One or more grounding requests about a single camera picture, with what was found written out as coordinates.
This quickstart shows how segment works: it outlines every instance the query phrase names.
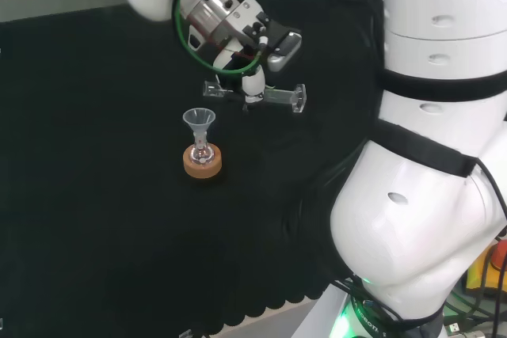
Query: green light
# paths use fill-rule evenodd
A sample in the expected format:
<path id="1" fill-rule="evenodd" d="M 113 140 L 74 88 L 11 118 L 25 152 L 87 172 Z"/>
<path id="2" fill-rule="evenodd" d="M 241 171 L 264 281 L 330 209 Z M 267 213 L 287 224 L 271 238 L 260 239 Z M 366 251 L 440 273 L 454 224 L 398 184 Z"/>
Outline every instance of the green light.
<path id="1" fill-rule="evenodd" d="M 344 338 L 349 332 L 349 327 L 349 321 L 347 321 L 347 315 L 344 312 L 334 322 L 330 338 Z"/>

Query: wire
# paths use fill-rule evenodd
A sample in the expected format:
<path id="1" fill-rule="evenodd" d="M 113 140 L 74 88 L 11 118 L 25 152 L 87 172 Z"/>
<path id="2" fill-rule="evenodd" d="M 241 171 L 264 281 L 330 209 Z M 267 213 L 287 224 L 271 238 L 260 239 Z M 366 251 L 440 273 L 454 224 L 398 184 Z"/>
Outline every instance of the wire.
<path id="1" fill-rule="evenodd" d="M 200 65 L 206 67 L 209 70 L 212 70 L 216 74 L 222 74 L 222 75 L 243 75 L 244 73 L 253 70 L 256 68 L 261 59 L 261 53 L 258 52 L 255 56 L 255 58 L 252 60 L 252 62 L 243 67 L 242 69 L 236 69 L 236 70 L 224 70 L 219 69 L 217 67 L 214 67 L 213 65 L 210 65 L 206 61 L 204 61 L 194 50 L 190 48 L 190 46 L 185 41 L 185 38 L 183 36 L 183 30 L 182 30 L 182 22 L 181 22 L 181 14 L 180 14 L 180 2 L 181 0 L 174 0 L 173 2 L 173 29 L 174 34 L 177 37 L 177 40 L 180 42 L 180 45 L 189 53 Z"/>
<path id="2" fill-rule="evenodd" d="M 461 309 L 459 309 L 458 307 L 454 306 L 453 304 L 451 304 L 450 302 L 445 302 L 445 306 L 447 306 L 450 310 L 452 310 L 454 313 L 458 314 L 458 316 L 460 316 L 460 320 L 465 320 L 465 319 L 471 319 L 471 320 L 474 320 L 474 321 L 482 321 L 482 317 L 476 317 L 476 316 L 471 316 L 469 318 L 464 318 L 464 317 L 461 317 L 463 316 L 463 313 L 465 313 L 464 311 L 462 311 Z"/>
<path id="3" fill-rule="evenodd" d="M 468 310 L 465 314 L 465 318 L 472 316 L 476 310 L 481 305 L 482 299 L 484 298 L 484 290 L 486 289 L 486 277 L 488 274 L 488 269 L 490 267 L 491 257 L 493 256 L 494 247 L 491 247 L 486 257 L 484 259 L 484 264 L 482 265 L 482 276 L 481 276 L 481 286 L 478 290 L 478 297 L 475 299 L 475 304 L 472 309 Z"/>
<path id="4" fill-rule="evenodd" d="M 465 298 L 461 297 L 458 293 L 456 293 L 455 291 L 451 291 L 451 294 L 454 298 L 456 298 L 459 302 L 461 302 L 462 304 L 468 306 L 469 308 L 473 308 L 475 309 L 476 312 L 479 312 L 479 313 L 482 313 L 484 314 L 485 316 L 487 317 L 493 317 L 494 314 L 488 312 L 487 310 L 484 310 L 484 309 L 481 309 L 481 308 L 477 308 L 474 304 L 472 304 L 471 302 L 469 302 L 468 300 L 466 300 Z"/>
<path id="5" fill-rule="evenodd" d="M 497 338 L 498 324 L 500 323 L 500 304 L 501 294 L 503 293 L 505 269 L 507 269 L 507 256 L 504 257 L 504 261 L 501 264 L 500 278 L 498 279 L 497 301 L 494 305 L 493 331 L 491 333 L 491 338 Z"/>
<path id="6" fill-rule="evenodd" d="M 375 52 L 375 59 L 378 61 L 380 66 L 383 66 L 383 44 L 382 33 L 380 28 L 383 25 L 383 16 L 381 7 L 379 7 L 378 0 L 365 0 L 369 8 L 372 11 L 372 21 L 370 25 L 370 41 L 372 42 L 373 51 Z"/>
<path id="7" fill-rule="evenodd" d="M 364 287 L 362 288 L 357 288 L 356 286 L 354 286 L 353 284 L 350 284 L 351 286 L 353 286 L 356 290 L 360 290 L 362 291 L 363 293 L 366 294 L 367 296 L 367 300 L 371 300 L 373 301 L 375 304 L 379 305 L 380 307 L 384 308 L 385 310 L 387 310 L 389 313 L 391 313 L 393 316 L 395 316 L 396 318 L 398 318 L 399 321 L 403 321 L 403 318 L 398 314 L 396 313 L 391 307 L 387 306 L 386 304 L 384 304 L 383 302 L 381 302 L 378 298 L 376 298 L 373 294 L 371 294 L 370 292 L 368 292 Z"/>
<path id="8" fill-rule="evenodd" d="M 502 196 L 501 192 L 500 192 L 500 188 L 498 187 L 497 185 L 497 181 L 494 180 L 494 177 L 493 175 L 491 174 L 490 170 L 487 168 L 487 166 L 481 161 L 480 158 L 477 158 L 477 165 L 482 169 L 482 171 L 484 172 L 484 174 L 486 175 L 488 181 L 490 182 L 491 184 L 491 187 L 493 188 L 494 190 L 494 194 L 497 196 L 498 198 L 498 202 L 500 202 L 500 205 L 501 205 L 501 209 L 504 211 L 504 215 L 505 217 L 507 218 L 507 205 L 505 205 L 505 200 L 504 200 L 504 197 Z"/>
<path id="9" fill-rule="evenodd" d="M 204 61 L 195 51 L 193 51 L 187 42 L 185 41 L 185 38 L 183 37 L 183 31 L 181 27 L 181 15 L 180 15 L 180 0 L 176 0 L 173 4 L 173 25 L 176 28 L 176 35 L 179 39 L 181 45 L 183 48 L 202 66 L 208 68 L 209 70 L 214 71 L 217 74 L 222 75 L 243 75 L 244 73 L 254 69 L 261 59 L 261 53 L 258 52 L 255 58 L 252 60 L 252 62 L 248 65 L 243 67 L 242 69 L 236 69 L 236 70 L 224 70 L 219 69 L 217 67 L 214 67 L 213 65 L 210 65 L 206 61 Z"/>
<path id="10" fill-rule="evenodd" d="M 325 171 L 321 172 L 318 177 L 312 181 L 312 185 L 308 190 L 314 190 L 317 187 L 325 188 L 336 177 L 343 173 L 343 171 L 346 169 L 347 164 L 349 164 L 357 156 L 358 153 L 362 152 L 363 147 L 367 142 L 368 139 L 361 140 L 361 142 L 346 158 L 338 162 L 336 165 L 333 165 L 331 168 L 328 168 Z"/>
<path id="11" fill-rule="evenodd" d="M 462 311 L 462 310 L 459 310 L 458 308 L 456 308 L 456 309 L 459 312 L 461 312 L 460 316 L 455 316 L 455 317 L 459 317 L 459 319 L 457 320 L 457 322 L 458 323 L 463 323 L 463 321 L 475 321 L 475 324 L 473 326 L 471 326 L 472 328 L 474 328 L 477 325 L 484 324 L 486 322 L 493 322 L 493 320 L 494 320 L 494 316 L 493 317 L 472 316 L 472 317 L 469 317 L 469 318 L 463 318 L 463 314 L 465 312 Z M 504 311 L 500 312 L 500 321 L 507 322 L 507 310 L 504 310 Z"/>

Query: yellow object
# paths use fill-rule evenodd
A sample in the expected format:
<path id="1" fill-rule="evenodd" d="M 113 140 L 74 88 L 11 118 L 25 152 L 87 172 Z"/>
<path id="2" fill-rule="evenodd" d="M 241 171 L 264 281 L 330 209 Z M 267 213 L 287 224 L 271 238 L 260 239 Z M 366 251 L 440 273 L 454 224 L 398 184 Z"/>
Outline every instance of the yellow object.
<path id="1" fill-rule="evenodd" d="M 486 251 L 481 253 L 477 260 L 468 268 L 467 273 L 467 291 L 465 293 L 475 295 L 481 288 L 482 279 L 482 268 L 484 267 L 484 260 L 490 247 Z M 495 294 L 498 287 L 498 280 L 500 277 L 500 271 L 495 269 L 493 265 L 488 265 L 486 275 L 486 294 Z M 502 287 L 504 292 L 507 292 L 507 274 L 504 276 L 504 284 Z"/>
<path id="2" fill-rule="evenodd" d="M 205 179 L 210 178 L 217 175 L 222 168 L 222 152 L 220 152 L 219 148 L 215 144 L 211 144 L 213 150 L 215 151 L 215 158 L 208 164 L 196 164 L 192 160 L 190 160 L 190 151 L 193 148 L 193 145 L 189 146 L 185 152 L 183 153 L 183 167 L 188 175 L 198 178 Z"/>

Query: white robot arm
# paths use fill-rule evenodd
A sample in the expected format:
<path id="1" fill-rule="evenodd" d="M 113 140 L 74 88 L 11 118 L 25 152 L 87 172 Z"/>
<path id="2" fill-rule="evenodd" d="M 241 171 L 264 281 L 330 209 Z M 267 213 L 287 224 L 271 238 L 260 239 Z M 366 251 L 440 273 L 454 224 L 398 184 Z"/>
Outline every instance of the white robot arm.
<path id="1" fill-rule="evenodd" d="M 173 0 L 128 1 L 151 20 L 171 17 Z M 223 40 L 213 28 L 203 32 L 208 20 L 193 13 L 225 1 L 181 0 L 181 12 L 205 40 Z M 245 8 L 231 1 L 223 19 Z M 227 24 L 233 51 L 259 44 L 243 29 L 261 7 L 246 2 L 257 12 Z M 384 20 L 377 134 L 337 197 L 330 229 L 369 294 L 444 338 L 445 299 L 507 223 L 507 0 L 385 0 Z M 264 89 L 250 86 L 254 98 Z M 345 312 L 349 336 L 383 338 L 356 304 Z"/>
<path id="2" fill-rule="evenodd" d="M 261 101 L 285 103 L 291 104 L 294 112 L 303 111 L 306 103 L 304 85 L 298 85 L 294 92 L 266 89 L 264 71 L 261 65 L 257 65 L 260 54 L 265 53 L 269 70 L 282 70 L 299 50 L 302 37 L 296 30 L 271 20 L 255 0 L 128 2 L 151 21 L 167 21 L 176 17 L 174 22 L 180 25 L 181 15 L 190 23 L 188 41 L 183 40 L 177 27 L 183 47 L 217 73 L 217 83 L 205 82 L 205 96 L 224 97 L 229 93 L 241 93 L 246 104 Z M 195 54 L 206 43 L 215 44 L 221 51 L 212 66 Z"/>

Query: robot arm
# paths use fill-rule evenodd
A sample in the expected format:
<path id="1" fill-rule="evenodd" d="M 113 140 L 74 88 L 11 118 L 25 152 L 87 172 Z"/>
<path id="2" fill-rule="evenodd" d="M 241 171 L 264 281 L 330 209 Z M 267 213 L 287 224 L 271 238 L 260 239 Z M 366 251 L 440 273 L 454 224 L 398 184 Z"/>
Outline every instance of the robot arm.
<path id="1" fill-rule="evenodd" d="M 240 93 L 246 104 L 260 101 L 288 103 L 293 111 L 303 111 L 306 102 L 304 88 L 296 92 L 266 89 L 264 71 L 260 65 L 249 65 L 268 56 L 270 71 L 280 71 L 301 46 L 301 35 L 272 20 L 256 0 L 128 0 L 132 7 L 152 21 L 167 21 L 172 17 L 179 31 L 180 15 L 190 23 L 188 41 L 184 48 L 193 52 L 206 43 L 215 44 L 221 53 L 213 67 L 218 83 L 206 82 L 204 94 L 222 97 Z"/>

